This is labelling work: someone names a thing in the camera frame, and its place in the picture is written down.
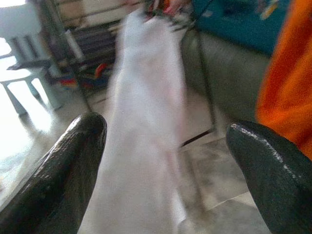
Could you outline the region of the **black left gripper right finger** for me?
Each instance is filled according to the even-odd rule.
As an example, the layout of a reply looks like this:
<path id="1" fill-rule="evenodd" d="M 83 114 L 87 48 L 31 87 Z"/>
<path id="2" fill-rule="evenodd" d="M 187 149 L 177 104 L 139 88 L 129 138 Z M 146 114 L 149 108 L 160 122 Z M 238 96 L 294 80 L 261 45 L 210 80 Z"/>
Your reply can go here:
<path id="1" fill-rule="evenodd" d="M 312 161 L 272 129 L 229 125 L 229 150 L 272 234 L 312 234 Z"/>

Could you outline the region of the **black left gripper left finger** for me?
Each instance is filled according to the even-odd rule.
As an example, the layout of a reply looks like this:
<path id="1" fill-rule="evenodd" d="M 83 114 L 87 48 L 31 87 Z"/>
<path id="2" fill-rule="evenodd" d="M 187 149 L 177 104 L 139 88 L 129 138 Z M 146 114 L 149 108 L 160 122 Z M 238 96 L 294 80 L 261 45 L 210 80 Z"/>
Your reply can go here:
<path id="1" fill-rule="evenodd" d="M 106 134 L 101 114 L 75 118 L 0 207 L 0 234 L 77 234 Z"/>

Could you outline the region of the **orange garment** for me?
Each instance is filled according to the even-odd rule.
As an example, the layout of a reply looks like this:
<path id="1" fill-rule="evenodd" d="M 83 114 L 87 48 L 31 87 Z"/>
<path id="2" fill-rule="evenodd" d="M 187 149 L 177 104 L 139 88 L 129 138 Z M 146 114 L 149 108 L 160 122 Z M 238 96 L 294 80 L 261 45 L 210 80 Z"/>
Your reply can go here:
<path id="1" fill-rule="evenodd" d="M 256 105 L 258 123 L 312 161 L 312 0 L 292 0 Z"/>

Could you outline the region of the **grey sofa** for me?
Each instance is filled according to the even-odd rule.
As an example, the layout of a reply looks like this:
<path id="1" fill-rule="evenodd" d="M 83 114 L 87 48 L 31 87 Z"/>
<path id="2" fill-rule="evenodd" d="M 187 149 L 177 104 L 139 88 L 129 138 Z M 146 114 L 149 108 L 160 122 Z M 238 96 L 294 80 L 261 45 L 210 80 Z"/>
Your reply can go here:
<path id="1" fill-rule="evenodd" d="M 258 92 L 270 57 L 212 34 L 199 32 L 207 75 L 200 69 L 193 32 L 181 43 L 186 82 L 204 96 L 203 78 L 210 84 L 213 104 L 230 119 L 256 121 Z"/>

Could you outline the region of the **white garment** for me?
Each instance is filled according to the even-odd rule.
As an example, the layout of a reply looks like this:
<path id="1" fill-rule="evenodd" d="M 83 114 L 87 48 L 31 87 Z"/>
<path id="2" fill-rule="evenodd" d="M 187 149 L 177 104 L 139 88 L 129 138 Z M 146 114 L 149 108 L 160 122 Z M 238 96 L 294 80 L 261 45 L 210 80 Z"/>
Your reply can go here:
<path id="1" fill-rule="evenodd" d="M 179 41 L 161 17 L 129 13 L 117 38 L 111 116 L 78 234 L 177 234 L 185 121 Z"/>

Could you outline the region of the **small white child chair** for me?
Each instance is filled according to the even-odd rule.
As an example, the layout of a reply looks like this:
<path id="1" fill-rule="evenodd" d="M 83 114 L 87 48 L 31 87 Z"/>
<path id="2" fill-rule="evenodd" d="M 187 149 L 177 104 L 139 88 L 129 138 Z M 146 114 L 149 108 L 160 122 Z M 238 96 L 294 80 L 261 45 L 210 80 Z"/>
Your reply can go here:
<path id="1" fill-rule="evenodd" d="M 31 1 L 26 0 L 23 5 L 0 7 L 0 38 L 5 39 L 17 60 L 0 76 L 0 84 L 20 116 L 27 111 L 9 89 L 9 85 L 14 82 L 24 81 L 32 95 L 38 97 L 39 93 L 32 84 L 37 78 L 52 108 L 57 110 L 62 106 L 51 84 L 60 71 L 41 33 L 42 24 Z"/>

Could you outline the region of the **blue suitcase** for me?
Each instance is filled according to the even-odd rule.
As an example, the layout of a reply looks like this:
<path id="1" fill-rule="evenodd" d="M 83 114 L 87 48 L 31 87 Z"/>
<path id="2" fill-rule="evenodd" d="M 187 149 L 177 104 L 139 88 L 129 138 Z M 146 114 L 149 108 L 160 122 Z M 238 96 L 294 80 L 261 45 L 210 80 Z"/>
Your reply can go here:
<path id="1" fill-rule="evenodd" d="M 291 0 L 192 0 L 195 25 L 271 55 Z"/>

